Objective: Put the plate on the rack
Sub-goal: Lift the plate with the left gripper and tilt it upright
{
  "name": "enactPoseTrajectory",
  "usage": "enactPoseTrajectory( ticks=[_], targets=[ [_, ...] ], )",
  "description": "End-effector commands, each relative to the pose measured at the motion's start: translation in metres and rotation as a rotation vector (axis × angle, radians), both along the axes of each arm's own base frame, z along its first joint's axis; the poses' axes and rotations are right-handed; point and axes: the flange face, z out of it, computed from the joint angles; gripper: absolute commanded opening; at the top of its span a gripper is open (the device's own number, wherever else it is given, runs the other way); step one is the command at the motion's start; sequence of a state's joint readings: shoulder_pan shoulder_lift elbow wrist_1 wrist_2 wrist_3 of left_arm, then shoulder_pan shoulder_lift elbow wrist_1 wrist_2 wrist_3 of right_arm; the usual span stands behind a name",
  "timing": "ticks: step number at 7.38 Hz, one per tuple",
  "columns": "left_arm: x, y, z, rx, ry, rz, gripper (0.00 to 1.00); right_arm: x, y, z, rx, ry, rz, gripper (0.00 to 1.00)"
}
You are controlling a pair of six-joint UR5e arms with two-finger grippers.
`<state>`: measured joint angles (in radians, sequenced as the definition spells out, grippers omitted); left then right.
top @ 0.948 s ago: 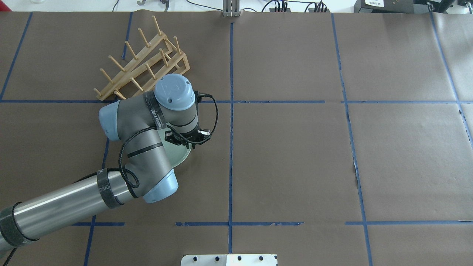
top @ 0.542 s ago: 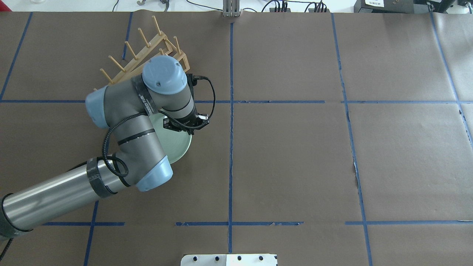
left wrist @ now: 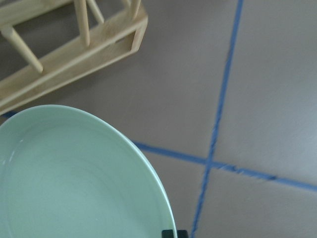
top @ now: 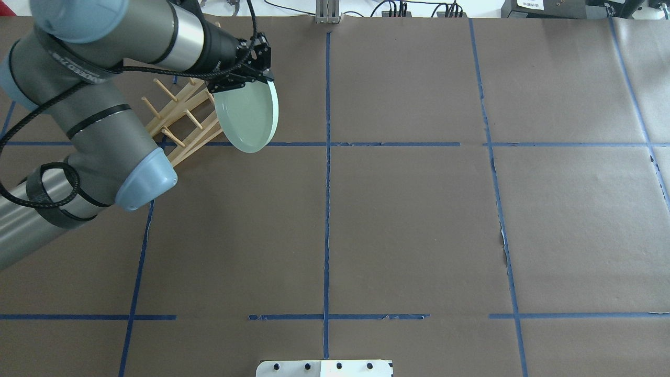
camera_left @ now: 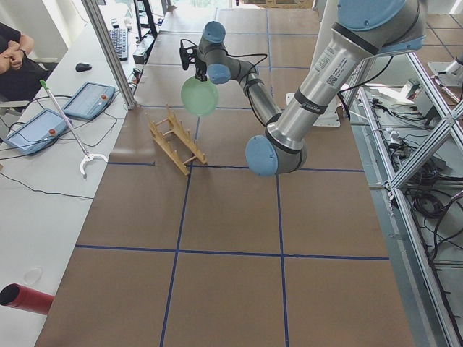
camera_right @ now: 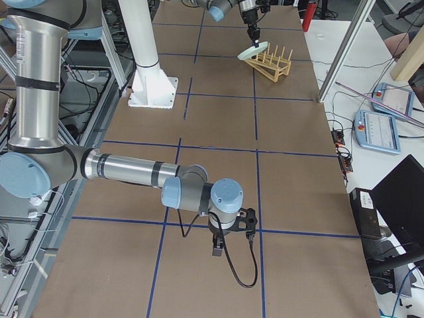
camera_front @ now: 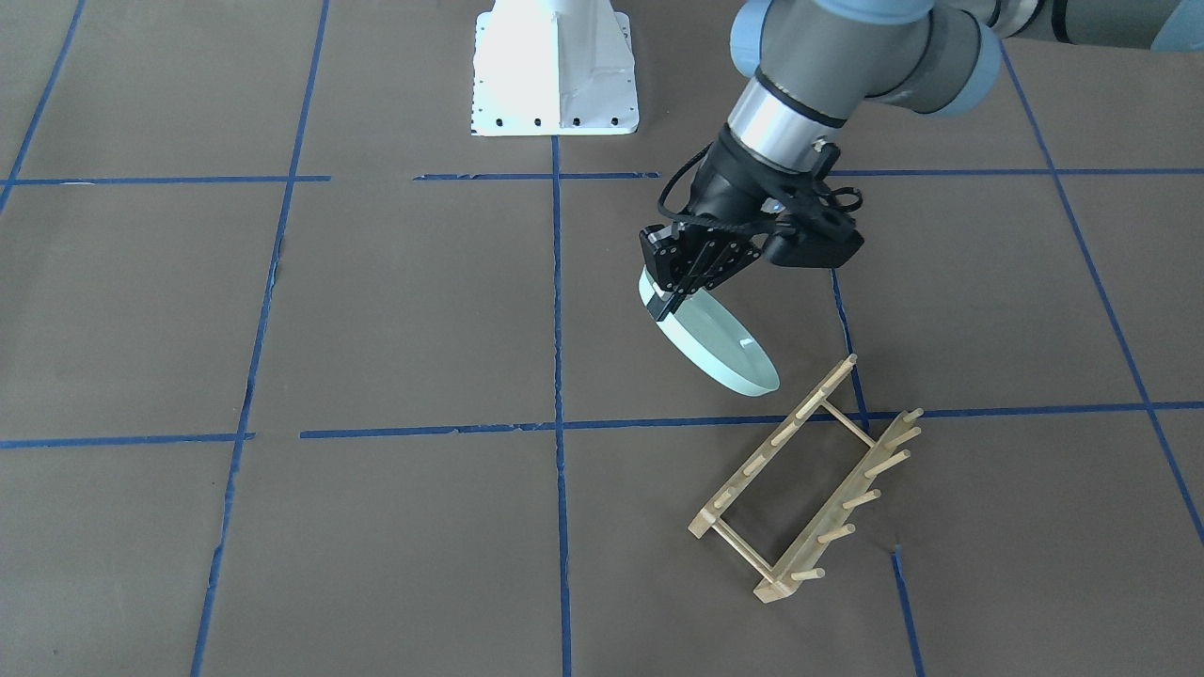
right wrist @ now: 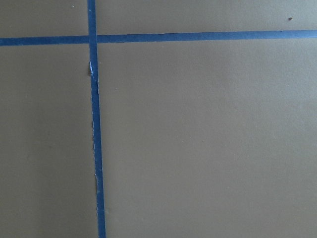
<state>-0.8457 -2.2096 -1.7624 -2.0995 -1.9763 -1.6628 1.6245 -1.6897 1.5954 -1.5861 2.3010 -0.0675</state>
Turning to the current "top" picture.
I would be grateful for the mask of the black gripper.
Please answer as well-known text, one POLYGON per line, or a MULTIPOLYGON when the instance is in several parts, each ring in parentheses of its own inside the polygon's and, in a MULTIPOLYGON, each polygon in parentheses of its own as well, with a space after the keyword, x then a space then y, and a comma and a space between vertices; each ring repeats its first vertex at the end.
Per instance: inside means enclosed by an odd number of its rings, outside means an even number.
POLYGON ((273 81, 271 46, 265 33, 258 32, 249 43, 242 43, 236 64, 226 74, 218 74, 207 81, 207 91, 216 94, 244 88, 248 83, 269 84, 273 81))

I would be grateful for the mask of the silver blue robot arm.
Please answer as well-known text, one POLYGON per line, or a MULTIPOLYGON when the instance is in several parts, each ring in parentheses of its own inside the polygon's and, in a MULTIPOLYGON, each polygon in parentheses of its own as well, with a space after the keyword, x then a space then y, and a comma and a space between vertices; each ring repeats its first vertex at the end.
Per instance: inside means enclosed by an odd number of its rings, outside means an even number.
POLYGON ((2 89, 29 113, 2 147, 42 114, 75 151, 2 186, 2 269, 117 205, 128 212, 173 188, 177 174, 114 85, 124 72, 206 82, 233 146, 256 153, 278 125, 271 49, 205 19, 198 1, 31 1, 33 29, 2 61, 2 89))

